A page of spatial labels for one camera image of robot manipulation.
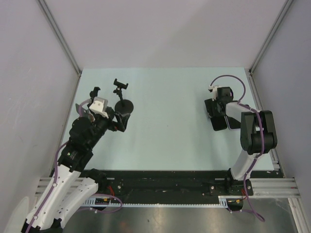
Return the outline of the black phone stand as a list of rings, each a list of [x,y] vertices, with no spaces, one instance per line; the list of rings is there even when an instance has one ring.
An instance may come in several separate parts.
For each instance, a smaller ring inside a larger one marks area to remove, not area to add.
[[[95,97],[98,96],[98,92],[100,91],[99,87],[94,87],[93,90],[90,92],[89,96],[93,100]]]
[[[134,110],[134,105],[130,100],[123,98],[122,91],[126,90],[128,84],[118,82],[117,78],[114,80],[113,85],[116,86],[116,89],[113,90],[113,93],[119,97],[119,101],[115,104],[115,111],[119,112],[121,115],[131,114]]]

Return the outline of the black smartphone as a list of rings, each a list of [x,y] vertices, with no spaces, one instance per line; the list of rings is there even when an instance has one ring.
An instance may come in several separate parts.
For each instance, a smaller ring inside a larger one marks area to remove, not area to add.
[[[210,119],[210,121],[214,131],[221,131],[227,129],[225,117],[215,117]]]

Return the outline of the rusty round phone stand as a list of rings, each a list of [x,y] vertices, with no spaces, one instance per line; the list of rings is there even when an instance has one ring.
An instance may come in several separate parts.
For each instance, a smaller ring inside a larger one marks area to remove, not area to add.
[[[90,113],[88,109],[81,107],[79,104],[75,104],[76,112],[80,117],[87,117],[91,122],[94,121],[94,116]]]

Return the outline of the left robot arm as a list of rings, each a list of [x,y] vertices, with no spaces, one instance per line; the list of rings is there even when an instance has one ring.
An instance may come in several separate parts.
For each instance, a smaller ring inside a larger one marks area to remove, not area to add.
[[[71,193],[68,190],[93,156],[93,148],[106,131],[124,132],[130,113],[120,114],[107,108],[107,116],[94,120],[81,116],[74,120],[69,140],[55,155],[54,174],[35,207],[26,216],[23,233],[60,233],[73,214],[93,194],[107,190],[106,175],[92,169]]]

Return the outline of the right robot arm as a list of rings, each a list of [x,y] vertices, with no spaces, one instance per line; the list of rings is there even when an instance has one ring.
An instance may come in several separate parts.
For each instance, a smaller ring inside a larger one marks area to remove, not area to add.
[[[230,127],[229,120],[237,122],[240,130],[241,153],[228,170],[224,189],[230,195],[237,194],[242,183],[250,178],[257,161],[277,146],[277,135],[273,113],[259,111],[238,100],[234,100],[230,87],[210,86],[212,98],[204,101],[207,115],[214,131]]]

